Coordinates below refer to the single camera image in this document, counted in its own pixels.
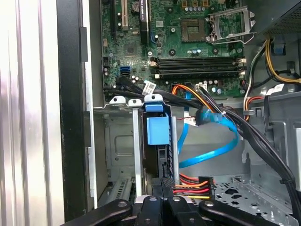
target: label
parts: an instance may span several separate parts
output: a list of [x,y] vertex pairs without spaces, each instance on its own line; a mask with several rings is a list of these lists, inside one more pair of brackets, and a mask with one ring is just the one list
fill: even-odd
[[273,93],[281,92],[283,90],[284,84],[276,85]]
[[187,119],[184,119],[184,123],[189,124],[191,126],[196,126],[196,119],[195,118],[187,118]]
[[199,84],[196,84],[196,91],[200,88],[200,87],[202,87],[204,90],[206,90],[206,91],[208,91],[207,90],[207,84],[201,84],[201,83],[199,83]]
[[145,83],[145,86],[144,86],[142,95],[146,96],[148,94],[152,94],[157,85],[155,83],[150,82],[150,81],[144,81],[144,83]]
[[284,84],[276,85],[274,88],[270,88],[266,94],[266,96],[270,96],[272,93],[278,93],[283,90]]

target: metal bracket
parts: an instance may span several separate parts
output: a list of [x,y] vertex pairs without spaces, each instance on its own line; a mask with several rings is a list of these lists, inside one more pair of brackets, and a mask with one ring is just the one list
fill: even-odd
[[[236,33],[236,34],[229,34],[226,37],[222,37],[221,30],[220,30],[221,17],[231,16],[231,15],[237,14],[237,13],[243,13],[245,31],[241,32],[241,33]],[[233,42],[242,42],[243,44],[247,44],[249,41],[251,41],[254,38],[255,32],[251,32],[251,29],[253,28],[253,26],[256,23],[254,20],[251,20],[251,18],[253,18],[254,16],[255,16],[255,14],[248,10],[248,6],[243,6],[243,7],[239,7],[239,8],[225,10],[225,11],[219,12],[219,13],[210,14],[209,18],[206,18],[206,21],[211,24],[212,32],[208,37],[206,37],[206,40],[208,42],[211,42],[213,45],[233,43]],[[246,42],[243,42],[242,40],[219,42],[221,40],[243,37],[243,36],[246,36],[249,34],[252,34],[252,37]]]

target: blue sata port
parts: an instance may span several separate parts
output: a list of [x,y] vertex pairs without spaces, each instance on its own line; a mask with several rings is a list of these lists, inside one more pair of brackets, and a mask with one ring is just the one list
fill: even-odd
[[120,72],[130,72],[131,67],[130,66],[120,66]]
[[123,76],[130,75],[131,67],[130,66],[120,66],[120,74]]

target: aluminum panel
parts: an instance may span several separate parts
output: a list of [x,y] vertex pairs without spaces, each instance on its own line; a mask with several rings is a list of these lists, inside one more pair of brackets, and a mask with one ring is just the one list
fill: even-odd
[[60,225],[56,2],[4,0],[0,23],[0,225]]

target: chip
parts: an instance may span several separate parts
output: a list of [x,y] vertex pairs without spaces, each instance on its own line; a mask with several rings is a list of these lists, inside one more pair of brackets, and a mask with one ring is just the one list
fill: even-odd
[[187,7],[187,1],[182,1],[182,7]]
[[208,0],[203,0],[203,6],[208,7],[209,6],[209,1]]
[[192,6],[193,7],[198,7],[198,1],[192,1]]
[[136,57],[137,56],[137,47],[135,44],[126,44],[125,48],[125,56],[126,57]]

